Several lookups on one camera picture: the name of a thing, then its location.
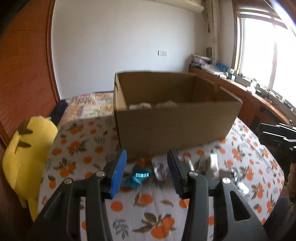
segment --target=tablecloth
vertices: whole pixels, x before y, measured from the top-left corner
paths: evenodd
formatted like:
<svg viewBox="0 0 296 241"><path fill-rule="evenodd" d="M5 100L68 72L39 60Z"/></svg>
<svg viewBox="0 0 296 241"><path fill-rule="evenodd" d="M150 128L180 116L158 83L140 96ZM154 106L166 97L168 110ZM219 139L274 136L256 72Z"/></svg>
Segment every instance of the tablecloth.
<svg viewBox="0 0 296 241"><path fill-rule="evenodd" d="M88 178L113 160L118 136L114 116L75 120L61 127L48 155L40 185L38 212L61 182ZM218 155L220 169L233 166L250 189L245 197L262 224L272 212L284 184L283 171L268 149L238 118L225 139L179 151L193 164ZM81 199L81 238L87 240L85 200ZM114 240L181 240L189 200L181 200L170 179L150 178L136 190L121 187L106 200L108 222ZM213 199L209 199L208 240L213 239Z"/></svg>

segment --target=cardboard box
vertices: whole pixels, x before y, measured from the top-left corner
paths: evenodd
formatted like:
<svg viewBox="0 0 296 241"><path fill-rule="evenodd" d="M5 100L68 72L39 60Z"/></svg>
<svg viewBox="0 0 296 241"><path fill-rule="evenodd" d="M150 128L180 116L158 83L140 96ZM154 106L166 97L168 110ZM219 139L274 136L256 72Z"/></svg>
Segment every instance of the cardboard box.
<svg viewBox="0 0 296 241"><path fill-rule="evenodd" d="M179 107L129 110L142 102L168 100ZM214 91L211 81L170 72L123 72L115 75L114 115L119 141L128 159L165 154L224 138L242 101L229 91Z"/></svg>

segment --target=black cable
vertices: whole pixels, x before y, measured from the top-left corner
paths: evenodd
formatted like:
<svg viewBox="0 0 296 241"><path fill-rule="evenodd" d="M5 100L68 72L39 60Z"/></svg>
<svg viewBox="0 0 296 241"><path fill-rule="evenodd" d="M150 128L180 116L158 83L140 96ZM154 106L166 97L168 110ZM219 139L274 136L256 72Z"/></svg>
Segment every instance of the black cable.
<svg viewBox="0 0 296 241"><path fill-rule="evenodd" d="M287 209L287 211L285 212L285 214L284 214L284 216L283 216L283 218L282 218L282 220L284 219L284 217L286 216L286 214L287 214L287 212L289 211L289 209L290 209L290 207L292 207L292 205L295 205L296 203L292 203L289 207L288 207L288 209ZM274 239L272 240L272 241L275 241L276 240L276 238L285 230L285 227L287 226L287 224L289 223L289 220L290 220L290 218L292 217L292 215L289 217L289 219L288 219L288 221L287 221L287 223L285 224L285 226L281 229L281 231L274 237Z"/></svg>

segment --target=air conditioner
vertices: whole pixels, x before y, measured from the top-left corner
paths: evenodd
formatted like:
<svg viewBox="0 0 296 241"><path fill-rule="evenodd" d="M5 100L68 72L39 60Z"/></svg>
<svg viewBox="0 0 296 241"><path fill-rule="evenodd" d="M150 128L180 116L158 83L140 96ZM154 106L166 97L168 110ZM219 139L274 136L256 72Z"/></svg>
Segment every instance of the air conditioner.
<svg viewBox="0 0 296 241"><path fill-rule="evenodd" d="M150 0L150 1L183 8L191 12L197 12L197 13L202 12L204 9L204 7L201 5L201 0Z"/></svg>

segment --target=yellow cushion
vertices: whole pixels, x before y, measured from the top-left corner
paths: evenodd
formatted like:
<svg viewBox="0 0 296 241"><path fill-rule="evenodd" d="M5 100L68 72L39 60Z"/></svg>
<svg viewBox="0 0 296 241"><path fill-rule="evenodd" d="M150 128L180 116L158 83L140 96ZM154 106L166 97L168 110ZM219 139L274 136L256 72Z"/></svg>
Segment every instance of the yellow cushion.
<svg viewBox="0 0 296 241"><path fill-rule="evenodd" d="M22 206L26 207L25 200L29 200L30 213L35 220L42 173L57 128L48 119L32 117L27 129L33 133L20 135L18 131L15 132L5 151L2 167Z"/></svg>

